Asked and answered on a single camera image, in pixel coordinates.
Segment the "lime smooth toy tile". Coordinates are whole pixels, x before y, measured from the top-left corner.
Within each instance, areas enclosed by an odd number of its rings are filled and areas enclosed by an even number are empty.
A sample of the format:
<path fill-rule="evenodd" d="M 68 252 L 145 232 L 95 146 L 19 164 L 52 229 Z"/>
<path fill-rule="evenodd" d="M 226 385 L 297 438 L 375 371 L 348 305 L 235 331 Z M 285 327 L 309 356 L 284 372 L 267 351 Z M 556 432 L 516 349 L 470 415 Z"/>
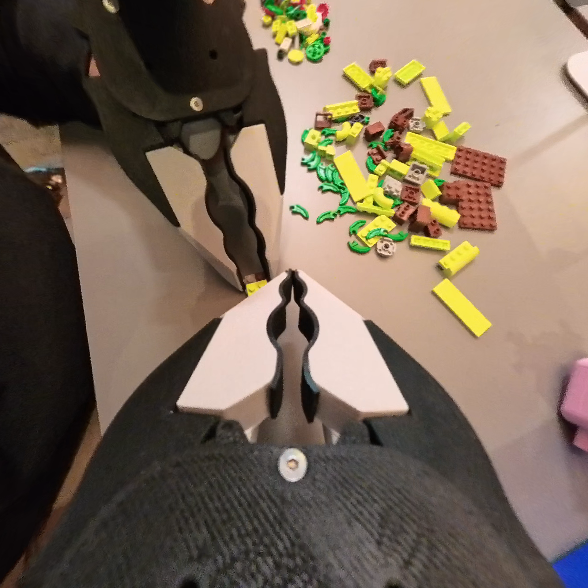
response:
<path fill-rule="evenodd" d="M 432 289 L 432 294 L 475 337 L 480 337 L 492 327 L 492 323 L 449 279 L 444 279 L 437 284 Z"/>

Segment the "white stand base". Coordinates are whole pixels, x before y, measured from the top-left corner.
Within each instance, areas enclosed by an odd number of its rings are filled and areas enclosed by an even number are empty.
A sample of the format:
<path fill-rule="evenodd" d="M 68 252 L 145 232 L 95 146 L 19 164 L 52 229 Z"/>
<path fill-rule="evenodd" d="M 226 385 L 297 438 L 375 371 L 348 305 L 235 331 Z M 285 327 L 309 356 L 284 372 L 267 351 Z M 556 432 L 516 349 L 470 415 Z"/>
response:
<path fill-rule="evenodd" d="M 570 79 L 577 91 L 587 99 L 587 51 L 571 55 L 567 60 L 565 69 L 567 77 Z"/>

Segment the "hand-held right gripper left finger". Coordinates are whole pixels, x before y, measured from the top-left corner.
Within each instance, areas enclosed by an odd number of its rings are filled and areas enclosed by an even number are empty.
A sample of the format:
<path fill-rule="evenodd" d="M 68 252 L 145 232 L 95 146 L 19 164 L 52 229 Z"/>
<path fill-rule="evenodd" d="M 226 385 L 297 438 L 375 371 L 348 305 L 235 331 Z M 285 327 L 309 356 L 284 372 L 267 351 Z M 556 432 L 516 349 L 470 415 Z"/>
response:
<path fill-rule="evenodd" d="M 293 271 L 287 270 L 227 311 L 177 401 L 181 412 L 238 422 L 249 441 L 276 418 L 283 400 L 284 353 Z"/>

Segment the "pink lego animal model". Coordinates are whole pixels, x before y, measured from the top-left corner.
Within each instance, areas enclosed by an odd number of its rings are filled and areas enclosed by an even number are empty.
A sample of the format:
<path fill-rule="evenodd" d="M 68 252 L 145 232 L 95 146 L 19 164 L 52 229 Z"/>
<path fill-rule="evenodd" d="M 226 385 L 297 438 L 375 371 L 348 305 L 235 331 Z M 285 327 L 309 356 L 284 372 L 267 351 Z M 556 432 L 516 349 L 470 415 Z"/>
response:
<path fill-rule="evenodd" d="M 587 358 L 573 365 L 560 405 L 563 419 L 576 427 L 573 445 L 587 452 Z"/>

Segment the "blue storage bin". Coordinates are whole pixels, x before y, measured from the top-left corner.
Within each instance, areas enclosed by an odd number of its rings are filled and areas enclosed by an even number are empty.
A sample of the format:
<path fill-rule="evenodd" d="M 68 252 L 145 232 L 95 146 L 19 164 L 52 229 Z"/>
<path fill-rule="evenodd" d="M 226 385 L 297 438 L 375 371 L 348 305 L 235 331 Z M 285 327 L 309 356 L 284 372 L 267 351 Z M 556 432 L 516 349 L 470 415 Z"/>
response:
<path fill-rule="evenodd" d="M 553 568 L 565 587 L 587 587 L 587 543 L 558 558 Z"/>

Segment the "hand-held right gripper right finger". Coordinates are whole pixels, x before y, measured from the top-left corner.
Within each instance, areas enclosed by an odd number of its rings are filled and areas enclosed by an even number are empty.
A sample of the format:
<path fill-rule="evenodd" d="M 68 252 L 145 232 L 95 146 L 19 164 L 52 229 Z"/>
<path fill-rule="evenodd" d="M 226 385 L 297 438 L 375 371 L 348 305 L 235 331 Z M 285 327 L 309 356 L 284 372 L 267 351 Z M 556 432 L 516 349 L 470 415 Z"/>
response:
<path fill-rule="evenodd" d="M 300 383 L 306 420 L 318 420 L 327 444 L 345 426 L 409 412 L 391 370 L 364 318 L 302 270 L 293 272 L 303 351 Z"/>

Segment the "person's black clothing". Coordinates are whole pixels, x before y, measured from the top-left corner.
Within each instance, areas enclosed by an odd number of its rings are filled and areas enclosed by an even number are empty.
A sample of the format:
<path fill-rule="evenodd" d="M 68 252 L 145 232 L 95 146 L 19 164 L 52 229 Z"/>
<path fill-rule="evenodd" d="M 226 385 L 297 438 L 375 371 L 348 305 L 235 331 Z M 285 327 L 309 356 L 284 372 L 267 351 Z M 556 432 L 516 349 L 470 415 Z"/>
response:
<path fill-rule="evenodd" d="M 50 516 L 95 405 L 74 243 L 1 148 L 1 580 Z"/>

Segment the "pile of toy bricks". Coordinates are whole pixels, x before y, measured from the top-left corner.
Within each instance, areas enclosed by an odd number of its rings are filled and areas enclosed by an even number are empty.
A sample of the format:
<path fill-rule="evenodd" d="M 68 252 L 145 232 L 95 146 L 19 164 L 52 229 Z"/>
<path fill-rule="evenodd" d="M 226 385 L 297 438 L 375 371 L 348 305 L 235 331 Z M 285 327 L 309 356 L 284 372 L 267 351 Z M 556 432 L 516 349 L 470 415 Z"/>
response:
<path fill-rule="evenodd" d="M 348 229 L 350 251 L 388 258 L 407 240 L 445 252 L 437 267 L 452 277 L 480 250 L 466 240 L 452 247 L 443 230 L 496 231 L 492 189 L 503 187 L 506 159 L 459 144 L 471 126 L 448 127 L 452 107 L 438 78 L 422 76 L 421 62 L 393 72 L 386 59 L 375 59 L 365 71 L 371 91 L 342 71 L 357 94 L 322 107 L 301 135 L 301 165 L 316 175 L 321 193 L 339 198 L 315 222 L 359 214 Z"/>

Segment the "person's left forearm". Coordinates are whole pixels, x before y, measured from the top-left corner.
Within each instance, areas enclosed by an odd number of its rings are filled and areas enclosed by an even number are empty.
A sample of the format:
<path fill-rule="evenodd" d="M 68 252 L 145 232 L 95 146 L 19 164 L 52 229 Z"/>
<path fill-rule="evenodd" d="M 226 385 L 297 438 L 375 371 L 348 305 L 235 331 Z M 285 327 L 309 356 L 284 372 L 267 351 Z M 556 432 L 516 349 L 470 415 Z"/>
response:
<path fill-rule="evenodd" d="M 99 127 L 82 83 L 89 46 L 76 11 L 77 1 L 1 1 L 1 114 L 36 126 Z"/>

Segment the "heap of tiny mixed toy pieces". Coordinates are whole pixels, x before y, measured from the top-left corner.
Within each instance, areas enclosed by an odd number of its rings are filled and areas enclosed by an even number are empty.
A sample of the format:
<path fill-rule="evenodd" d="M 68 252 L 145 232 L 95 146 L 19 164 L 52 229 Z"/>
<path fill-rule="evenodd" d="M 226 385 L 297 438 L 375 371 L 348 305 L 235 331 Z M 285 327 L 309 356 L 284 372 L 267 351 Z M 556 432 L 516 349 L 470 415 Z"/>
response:
<path fill-rule="evenodd" d="M 320 63 L 332 47 L 328 1 L 260 1 L 261 23 L 269 30 L 279 62 Z"/>

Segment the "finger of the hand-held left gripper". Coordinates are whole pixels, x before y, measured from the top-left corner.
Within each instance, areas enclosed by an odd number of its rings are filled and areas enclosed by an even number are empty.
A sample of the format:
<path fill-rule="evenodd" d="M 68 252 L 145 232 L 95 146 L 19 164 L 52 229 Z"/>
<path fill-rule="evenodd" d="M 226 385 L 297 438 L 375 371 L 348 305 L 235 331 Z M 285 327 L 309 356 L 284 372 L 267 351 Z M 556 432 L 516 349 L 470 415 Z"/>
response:
<path fill-rule="evenodd" d="M 210 215 L 200 163 L 172 146 L 148 151 L 146 158 L 170 202 L 180 233 L 226 282 L 242 292 L 237 266 L 224 246 L 224 234 Z"/>
<path fill-rule="evenodd" d="M 283 195 L 264 124 L 240 130 L 231 147 L 231 164 L 245 189 L 260 261 L 273 279 L 281 258 Z"/>

